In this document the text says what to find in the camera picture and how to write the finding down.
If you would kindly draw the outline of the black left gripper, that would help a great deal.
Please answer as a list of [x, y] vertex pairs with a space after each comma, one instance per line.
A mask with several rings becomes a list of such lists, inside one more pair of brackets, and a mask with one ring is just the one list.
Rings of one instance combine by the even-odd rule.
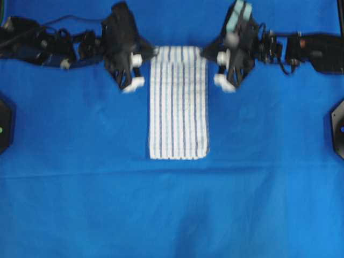
[[134, 15], [125, 1], [114, 4], [101, 25], [106, 70], [122, 92], [135, 92], [145, 83], [139, 67], [157, 56], [159, 50], [139, 36]]

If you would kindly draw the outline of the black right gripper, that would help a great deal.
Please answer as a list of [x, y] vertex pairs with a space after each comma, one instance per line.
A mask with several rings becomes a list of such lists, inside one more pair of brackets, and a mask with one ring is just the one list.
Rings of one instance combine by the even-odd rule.
[[[225, 21], [229, 17], [230, 8], [234, 3], [229, 7]], [[249, 24], [243, 37], [240, 38], [238, 46], [230, 48], [224, 45], [225, 21], [220, 35], [204, 47], [200, 55], [209, 61], [216, 61], [219, 71], [214, 76], [214, 83], [221, 87], [222, 91], [232, 93], [240, 87], [241, 82], [255, 65], [252, 55], [254, 41], [258, 38], [260, 26], [253, 18], [252, 11]]]

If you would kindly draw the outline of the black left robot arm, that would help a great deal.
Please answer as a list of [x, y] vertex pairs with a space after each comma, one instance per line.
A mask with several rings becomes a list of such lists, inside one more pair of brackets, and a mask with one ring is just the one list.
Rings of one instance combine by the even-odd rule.
[[124, 1], [114, 4], [100, 24], [101, 35], [93, 30], [70, 34], [50, 22], [11, 16], [1, 26], [1, 59], [64, 70], [102, 62], [122, 92], [136, 91], [145, 83], [140, 67], [158, 55], [158, 48], [140, 35]]

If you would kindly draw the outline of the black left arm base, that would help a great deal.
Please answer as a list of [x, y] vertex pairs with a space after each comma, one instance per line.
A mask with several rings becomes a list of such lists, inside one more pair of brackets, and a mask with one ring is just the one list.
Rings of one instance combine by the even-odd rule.
[[1, 92], [1, 154], [13, 144], [16, 111], [15, 102]]

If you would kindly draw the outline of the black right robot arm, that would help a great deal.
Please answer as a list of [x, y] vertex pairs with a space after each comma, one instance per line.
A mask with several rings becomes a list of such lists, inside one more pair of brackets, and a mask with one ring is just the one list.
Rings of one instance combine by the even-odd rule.
[[319, 73], [343, 74], [343, 35], [329, 33], [275, 33], [253, 18], [253, 7], [235, 1], [229, 8], [220, 34], [201, 50], [201, 57], [219, 67], [214, 83], [235, 92], [255, 67], [256, 61], [279, 65], [291, 75], [304, 62]]

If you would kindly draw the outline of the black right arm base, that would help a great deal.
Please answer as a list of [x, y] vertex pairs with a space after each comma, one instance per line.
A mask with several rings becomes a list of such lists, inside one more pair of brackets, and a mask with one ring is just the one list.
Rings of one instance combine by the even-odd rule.
[[343, 99], [331, 110], [332, 146], [343, 160]]

